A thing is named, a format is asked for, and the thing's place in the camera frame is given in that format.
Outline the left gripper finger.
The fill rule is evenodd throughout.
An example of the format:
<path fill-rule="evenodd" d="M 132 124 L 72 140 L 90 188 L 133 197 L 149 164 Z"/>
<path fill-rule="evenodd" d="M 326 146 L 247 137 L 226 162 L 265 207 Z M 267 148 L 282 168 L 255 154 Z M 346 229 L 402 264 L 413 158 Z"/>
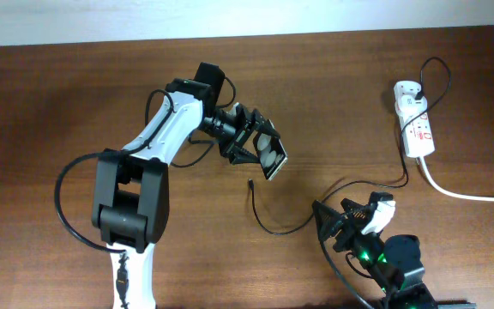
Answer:
<path fill-rule="evenodd" d="M 254 121 L 253 129 L 262 134 L 280 138 L 280 133 L 274 128 L 269 119 L 265 119 L 263 115 L 254 109 L 252 112 L 252 120 Z"/>
<path fill-rule="evenodd" d="M 236 146 L 228 152 L 227 157 L 232 165 L 256 164 L 260 162 L 259 158 L 255 154 L 252 154 L 245 148 Z"/>

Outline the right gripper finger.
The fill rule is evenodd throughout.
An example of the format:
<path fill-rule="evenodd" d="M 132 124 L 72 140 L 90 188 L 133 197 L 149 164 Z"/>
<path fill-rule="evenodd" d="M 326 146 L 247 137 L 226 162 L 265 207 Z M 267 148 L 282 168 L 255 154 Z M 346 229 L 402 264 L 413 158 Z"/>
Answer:
<path fill-rule="evenodd" d="M 316 219 L 317 238 L 320 242 L 327 241 L 335 237 L 342 229 L 342 213 L 329 206 L 315 200 L 312 203 L 313 215 Z"/>
<path fill-rule="evenodd" d="M 340 202 L 340 205 L 344 209 L 344 213 L 341 216 L 345 220 L 360 219 L 362 221 L 369 221 L 376 210 L 375 202 L 368 202 L 367 204 L 362 205 L 348 198 L 344 198 Z"/>

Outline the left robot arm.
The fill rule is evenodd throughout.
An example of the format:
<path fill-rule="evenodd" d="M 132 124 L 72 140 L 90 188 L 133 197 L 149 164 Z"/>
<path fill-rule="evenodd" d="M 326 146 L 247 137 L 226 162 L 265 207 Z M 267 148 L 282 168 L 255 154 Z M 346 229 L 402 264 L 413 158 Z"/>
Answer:
<path fill-rule="evenodd" d="M 161 108 L 121 154 L 107 149 L 97 162 L 92 223 L 111 250 L 114 307 L 154 308 L 153 254 L 169 215 L 169 166 L 183 142 L 200 130 L 215 138 L 233 165 L 254 163 L 271 180 L 288 155 L 273 123 L 237 103 L 217 100 L 226 79 L 201 63 L 192 79 L 165 87 Z"/>

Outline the black smartphone with white circles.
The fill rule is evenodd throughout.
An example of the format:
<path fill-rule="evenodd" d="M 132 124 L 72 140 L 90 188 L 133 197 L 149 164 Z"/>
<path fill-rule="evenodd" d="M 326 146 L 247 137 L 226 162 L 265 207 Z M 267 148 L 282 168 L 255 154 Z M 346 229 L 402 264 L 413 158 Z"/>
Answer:
<path fill-rule="evenodd" d="M 271 181 L 287 163 L 288 155 L 278 137 L 259 132 L 253 141 L 264 177 Z"/>

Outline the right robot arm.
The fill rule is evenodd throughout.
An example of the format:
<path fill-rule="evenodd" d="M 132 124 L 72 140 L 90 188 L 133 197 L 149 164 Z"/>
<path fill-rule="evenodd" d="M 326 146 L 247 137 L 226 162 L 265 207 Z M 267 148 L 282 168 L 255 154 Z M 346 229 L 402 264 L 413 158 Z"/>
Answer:
<path fill-rule="evenodd" d="M 381 239 L 383 229 L 396 210 L 394 197 L 387 192 L 373 192 L 363 205 L 351 199 L 340 202 L 342 212 L 316 200 L 312 204 L 317 238 L 323 254 L 335 274 L 367 308 L 475 308 L 467 301 L 438 302 L 423 282 L 425 267 L 421 262 L 419 238 L 399 234 Z M 340 273 L 329 256 L 325 242 L 334 240 L 333 250 L 346 258 L 355 258 L 384 297 L 372 305 Z"/>

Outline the white power strip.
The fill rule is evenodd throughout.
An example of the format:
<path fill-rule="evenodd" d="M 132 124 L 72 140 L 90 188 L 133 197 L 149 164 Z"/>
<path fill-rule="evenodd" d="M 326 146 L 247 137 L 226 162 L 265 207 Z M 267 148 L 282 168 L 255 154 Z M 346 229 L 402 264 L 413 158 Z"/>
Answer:
<path fill-rule="evenodd" d="M 421 85 L 417 82 L 399 81 L 394 86 L 395 100 L 403 94 L 413 95 L 417 99 L 420 90 Z M 408 118 L 398 116 L 402 141 L 409 158 L 425 157 L 435 151 L 431 126 L 425 110 Z"/>

